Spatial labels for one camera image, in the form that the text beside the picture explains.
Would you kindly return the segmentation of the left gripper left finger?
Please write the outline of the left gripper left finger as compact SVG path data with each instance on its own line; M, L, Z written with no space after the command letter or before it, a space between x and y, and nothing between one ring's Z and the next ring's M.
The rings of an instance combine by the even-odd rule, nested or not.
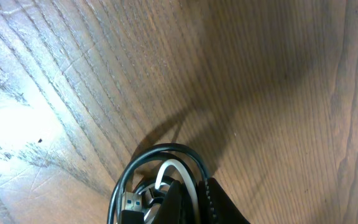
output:
M153 224L179 224L181 215L181 183L174 180L171 184Z

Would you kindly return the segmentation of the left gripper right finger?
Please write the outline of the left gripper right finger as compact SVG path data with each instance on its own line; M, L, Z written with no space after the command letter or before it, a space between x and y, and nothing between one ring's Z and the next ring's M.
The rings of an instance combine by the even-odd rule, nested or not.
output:
M197 193L202 224L250 224L215 178L200 181Z

